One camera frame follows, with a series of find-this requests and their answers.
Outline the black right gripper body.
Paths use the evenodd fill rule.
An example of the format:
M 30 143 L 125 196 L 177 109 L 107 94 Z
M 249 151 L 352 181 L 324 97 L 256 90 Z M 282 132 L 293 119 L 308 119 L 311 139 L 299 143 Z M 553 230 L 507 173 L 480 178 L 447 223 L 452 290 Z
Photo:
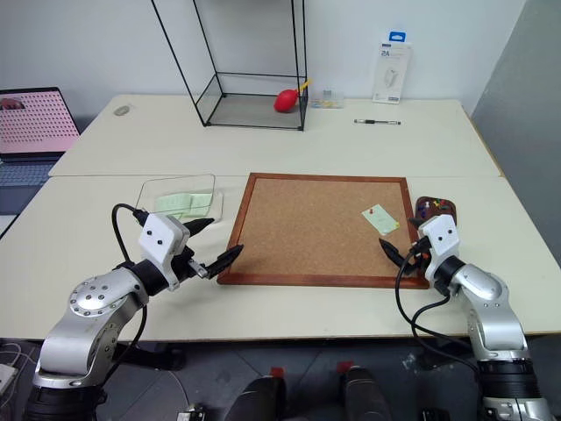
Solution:
M 430 263 L 430 241 L 428 238 L 417 240 L 408 250 L 400 264 L 400 274 L 411 275 L 423 272 Z

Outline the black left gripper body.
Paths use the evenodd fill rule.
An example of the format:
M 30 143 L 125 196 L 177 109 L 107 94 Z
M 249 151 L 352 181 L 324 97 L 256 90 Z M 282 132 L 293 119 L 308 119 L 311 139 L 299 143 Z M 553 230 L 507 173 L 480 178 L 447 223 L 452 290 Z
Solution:
M 205 279 L 209 275 L 209 270 L 194 259 L 194 251 L 185 246 L 180 254 L 173 257 L 173 272 L 179 283 L 187 279 L 198 276 Z

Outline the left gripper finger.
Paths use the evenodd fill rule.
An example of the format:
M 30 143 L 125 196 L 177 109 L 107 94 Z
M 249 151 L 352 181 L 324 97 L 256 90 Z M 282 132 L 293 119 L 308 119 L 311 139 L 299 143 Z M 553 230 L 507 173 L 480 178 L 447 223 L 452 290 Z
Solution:
M 226 250 L 224 253 L 220 254 L 213 263 L 206 267 L 207 278 L 211 279 L 222 273 L 225 269 L 229 268 L 231 264 L 236 260 L 236 258 L 241 254 L 243 248 L 243 245 L 235 245 Z
M 214 222 L 214 218 L 197 218 L 184 223 L 183 226 L 189 231 L 190 235 L 196 235 Z

